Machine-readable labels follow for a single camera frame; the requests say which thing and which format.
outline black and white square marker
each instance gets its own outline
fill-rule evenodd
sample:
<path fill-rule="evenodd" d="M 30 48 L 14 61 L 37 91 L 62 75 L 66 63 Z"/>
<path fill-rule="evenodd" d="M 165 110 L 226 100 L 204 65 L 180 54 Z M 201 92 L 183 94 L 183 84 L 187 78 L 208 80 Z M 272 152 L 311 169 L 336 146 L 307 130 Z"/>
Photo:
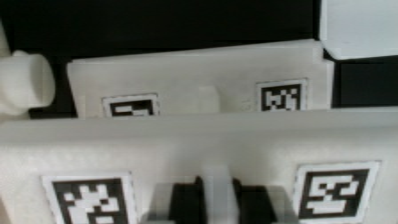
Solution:
<path fill-rule="evenodd" d="M 158 95 L 142 94 L 103 98 L 107 117 L 155 116 L 160 114 Z"/>
<path fill-rule="evenodd" d="M 57 224 L 137 224 L 130 173 L 43 176 Z"/>
<path fill-rule="evenodd" d="M 307 79 L 258 83 L 258 111 L 306 110 Z"/>
<path fill-rule="evenodd" d="M 361 223 L 380 162 L 304 165 L 293 208 L 302 223 Z"/>

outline white foam block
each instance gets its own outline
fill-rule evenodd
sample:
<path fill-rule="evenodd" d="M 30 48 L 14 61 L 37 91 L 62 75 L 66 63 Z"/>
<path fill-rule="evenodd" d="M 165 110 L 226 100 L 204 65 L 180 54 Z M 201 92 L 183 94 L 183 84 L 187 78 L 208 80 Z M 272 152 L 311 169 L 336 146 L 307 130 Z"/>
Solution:
<path fill-rule="evenodd" d="M 396 112 L 7 122 L 0 126 L 0 195 L 13 224 L 53 224 L 39 179 L 48 173 L 130 170 L 142 217 L 156 185 L 192 183 L 203 164 L 228 164 L 247 185 L 281 186 L 293 198 L 302 164 L 373 160 L 382 163 L 363 224 L 396 223 L 396 133 Z M 155 204 L 167 214 L 164 204 Z"/>
<path fill-rule="evenodd" d="M 226 166 L 203 167 L 208 224 L 238 224 L 238 200 Z"/>
<path fill-rule="evenodd" d="M 336 59 L 398 55 L 398 1 L 323 0 L 320 38 Z"/>
<path fill-rule="evenodd" d="M 158 94 L 162 115 L 215 112 L 217 101 L 222 113 L 254 112 L 256 84 L 302 78 L 306 109 L 331 109 L 334 63 L 322 53 L 320 42 L 299 40 L 77 60 L 68 75 L 78 117 L 105 117 L 105 97 L 144 93 Z"/>

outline black background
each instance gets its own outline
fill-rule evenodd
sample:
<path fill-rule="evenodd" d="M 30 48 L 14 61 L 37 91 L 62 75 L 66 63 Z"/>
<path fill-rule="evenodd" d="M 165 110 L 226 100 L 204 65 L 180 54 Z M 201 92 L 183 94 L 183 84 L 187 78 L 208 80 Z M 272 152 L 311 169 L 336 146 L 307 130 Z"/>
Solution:
<path fill-rule="evenodd" d="M 0 0 L 0 17 L 11 50 L 41 53 L 52 63 L 55 101 L 30 116 L 57 118 L 77 116 L 73 59 L 316 39 L 320 0 Z M 334 107 L 398 105 L 387 92 L 398 82 L 395 57 L 389 63 L 364 71 L 338 64 Z"/>

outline white cylinder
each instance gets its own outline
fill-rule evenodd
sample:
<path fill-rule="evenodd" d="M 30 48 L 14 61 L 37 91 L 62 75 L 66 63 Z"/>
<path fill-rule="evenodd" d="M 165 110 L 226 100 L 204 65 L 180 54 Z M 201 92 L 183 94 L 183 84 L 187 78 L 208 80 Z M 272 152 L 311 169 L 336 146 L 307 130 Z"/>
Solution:
<path fill-rule="evenodd" d="M 9 44 L 7 44 L 7 38 L 5 38 L 5 32 L 4 32 L 4 26 L 2 26 L 2 20 L 0 20 L 0 57 L 9 56 Z"/>
<path fill-rule="evenodd" d="M 2 112 L 18 114 L 46 107 L 55 95 L 55 82 L 48 61 L 41 55 L 0 58 Z"/>

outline white plastic part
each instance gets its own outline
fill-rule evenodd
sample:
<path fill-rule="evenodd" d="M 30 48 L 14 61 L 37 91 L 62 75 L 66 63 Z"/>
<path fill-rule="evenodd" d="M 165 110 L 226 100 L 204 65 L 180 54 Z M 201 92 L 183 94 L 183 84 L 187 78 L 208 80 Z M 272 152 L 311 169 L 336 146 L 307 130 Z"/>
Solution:
<path fill-rule="evenodd" d="M 0 58 L 0 112 L 18 115 L 30 108 L 46 107 L 55 95 L 48 61 L 41 55 L 18 51 Z"/>
<path fill-rule="evenodd" d="M 396 133 L 396 112 L 7 122 L 0 126 L 0 195 L 13 224 L 53 224 L 39 179 L 48 173 L 130 170 L 142 217 L 156 184 L 192 183 L 204 164 L 228 164 L 245 185 L 281 186 L 292 199 L 300 165 L 375 160 L 382 165 L 363 224 L 395 224 Z"/>
<path fill-rule="evenodd" d="M 256 84 L 302 78 L 307 110 L 331 109 L 331 64 L 315 40 L 75 60 L 68 76 L 78 117 L 105 117 L 105 97 L 144 93 L 158 94 L 162 115 L 213 113 L 217 101 L 220 113 L 254 112 Z"/>
<path fill-rule="evenodd" d="M 228 166 L 203 167 L 208 224 L 238 224 L 238 200 Z"/>
<path fill-rule="evenodd" d="M 320 39 L 332 57 L 398 55 L 398 1 L 323 0 Z"/>
<path fill-rule="evenodd" d="M 4 25 L 0 20 L 0 57 L 7 57 L 7 56 L 9 56 L 9 44 L 7 44 Z"/>

